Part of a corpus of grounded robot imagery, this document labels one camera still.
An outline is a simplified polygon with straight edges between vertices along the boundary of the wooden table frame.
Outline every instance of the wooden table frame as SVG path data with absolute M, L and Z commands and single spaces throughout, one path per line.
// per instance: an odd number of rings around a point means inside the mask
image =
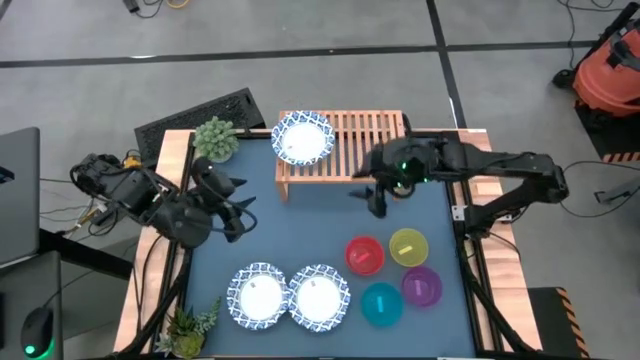
M 414 129 L 416 135 L 434 132 L 443 132 L 448 136 L 457 137 L 460 141 L 471 143 L 481 150 L 491 150 L 489 143 L 489 137 L 486 130 L 481 129 Z M 250 130 L 250 134 L 239 130 L 238 133 L 241 137 L 250 135 L 251 137 L 268 138 L 270 129 L 255 129 Z M 158 166 L 156 172 L 170 180 L 177 186 L 181 186 L 184 181 L 185 166 L 188 154 L 190 152 L 190 137 L 191 130 L 170 130 L 165 133 L 162 149 L 160 151 L 160 157 L 158 159 Z M 469 180 L 467 183 L 455 183 L 450 187 L 453 190 L 453 196 L 450 196 L 450 201 L 455 199 L 456 204 L 465 204 L 465 197 L 472 199 L 475 204 L 485 204 L 496 197 L 502 195 L 502 187 L 500 182 L 495 177 L 477 176 Z M 515 244 L 515 239 L 511 229 L 511 225 L 496 223 L 492 228 L 492 232 L 504 237 Z M 181 249 L 173 252 L 170 249 L 170 243 L 166 239 L 161 239 L 153 251 L 149 253 L 154 240 L 157 238 L 157 233 L 152 228 L 143 228 L 140 234 L 140 240 L 135 257 L 135 271 L 137 272 L 138 279 L 142 279 L 142 267 L 147 256 L 150 256 L 145 282 L 145 294 L 142 300 L 142 323 L 146 323 L 149 316 L 153 313 L 158 305 L 159 297 L 161 294 L 161 288 L 166 271 L 166 265 L 173 268 L 172 280 L 175 279 L 178 270 L 182 264 L 183 252 Z M 541 349 L 540 338 L 538 336 L 538 330 L 536 322 L 533 316 L 533 310 L 529 300 L 527 287 L 524 280 L 524 274 L 522 267 L 518 259 L 518 255 L 495 239 L 487 238 L 481 243 L 476 244 L 476 248 L 473 248 L 474 244 L 471 242 L 466 243 L 467 253 L 475 254 L 470 260 L 470 264 L 474 272 L 478 275 L 486 269 L 486 276 L 479 276 L 481 282 L 484 280 L 485 284 L 490 284 L 491 295 L 493 301 L 504 315 L 507 321 L 511 324 L 514 330 L 520 335 L 520 337 L 531 347 L 535 349 Z M 170 258 L 170 254 L 173 253 L 173 262 L 170 263 L 167 260 Z M 127 296 L 125 298 L 124 307 L 122 310 L 122 316 L 120 318 L 120 325 L 118 328 L 118 334 L 114 344 L 114 351 L 119 351 L 125 348 L 133 340 L 136 335 L 136 321 L 137 321 L 137 308 L 136 308 L 136 295 L 134 288 L 133 274 L 129 281 L 129 287 L 127 289 Z M 476 336 L 474 342 L 476 342 L 477 349 L 484 350 L 499 350 L 504 347 L 505 350 L 509 350 L 508 345 L 502 339 L 501 344 L 494 346 L 494 338 L 492 337 L 492 331 L 490 321 L 482 305 L 475 299 L 475 306 L 469 304 L 470 312 L 475 312 L 477 321 L 472 323 L 477 324 L 479 330 L 479 336 Z M 173 307 L 169 309 L 168 313 L 173 313 Z M 145 348 L 145 352 L 149 351 L 149 344 Z

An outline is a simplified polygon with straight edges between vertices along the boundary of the plastic cup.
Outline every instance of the plastic cup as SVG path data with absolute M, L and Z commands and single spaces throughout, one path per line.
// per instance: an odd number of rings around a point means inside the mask
M 414 229 L 400 229 L 389 241 L 391 257 L 398 264 L 406 267 L 421 265 L 429 255 L 427 239 Z
M 387 327 L 402 316 L 402 295 L 387 283 L 375 283 L 362 294 L 362 314 L 371 325 Z
M 432 306 L 442 297 L 442 281 L 430 268 L 414 267 L 402 279 L 402 294 L 408 303 L 421 307 Z
M 345 261 L 354 273 L 373 275 L 384 265 L 384 249 L 370 236 L 357 236 L 347 245 Z

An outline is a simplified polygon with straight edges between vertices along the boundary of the gray floor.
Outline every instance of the gray floor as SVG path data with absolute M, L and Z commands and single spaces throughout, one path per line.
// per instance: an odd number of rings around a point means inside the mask
M 566 41 L 570 34 L 568 14 L 554 0 L 436 4 L 448 44 Z M 572 4 L 592 7 L 586 0 Z M 614 16 L 576 11 L 575 39 L 595 38 Z M 129 16 L 119 1 L 14 0 L 0 21 L 0 61 L 433 45 L 434 39 L 420 0 L 192 0 L 180 11 L 164 6 L 146 21 Z M 597 160 L 572 96 L 549 85 L 567 66 L 568 49 L 450 58 L 467 125 L 487 128 L 494 149 L 547 152 L 561 165 Z M 42 175 L 63 179 L 87 153 L 122 156 L 136 147 L 133 128 L 247 86 L 267 125 L 282 109 L 386 108 L 404 110 L 417 127 L 455 126 L 438 55 L 419 53 L 0 69 L 0 133 L 40 127 Z M 633 175 L 597 166 L 572 171 L 566 205 L 580 213 L 602 211 L 592 192 Z M 43 211 L 87 201 L 71 186 L 51 183 L 42 185 L 41 199 Z M 634 359 L 640 352 L 637 209 L 634 199 L 607 217 L 578 219 L 559 206 L 534 205 L 515 225 L 528 285 L 567 288 L 594 357 Z M 42 222 L 50 230 L 69 224 Z M 125 222 L 87 243 L 121 254 L 138 232 Z M 79 271 L 65 267 L 65 279 Z M 98 275 L 65 290 L 68 359 L 110 351 L 125 290 L 124 282 Z

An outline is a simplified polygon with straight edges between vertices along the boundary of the wooden dish rack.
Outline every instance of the wooden dish rack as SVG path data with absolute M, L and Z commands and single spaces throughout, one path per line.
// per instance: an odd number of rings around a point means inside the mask
M 281 111 L 280 119 L 291 111 Z M 276 187 L 282 201 L 289 198 L 290 184 L 372 183 L 372 178 L 352 179 L 364 155 L 379 142 L 404 137 L 400 110 L 316 110 L 325 116 L 336 133 L 331 154 L 313 165 L 290 165 L 276 161 Z

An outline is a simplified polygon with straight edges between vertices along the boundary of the yellow cup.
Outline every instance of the yellow cup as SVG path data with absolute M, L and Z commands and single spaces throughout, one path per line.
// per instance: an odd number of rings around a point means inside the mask
M 429 255 L 427 238 L 414 229 L 400 229 L 389 241 L 391 257 L 398 264 L 406 267 L 421 265 Z

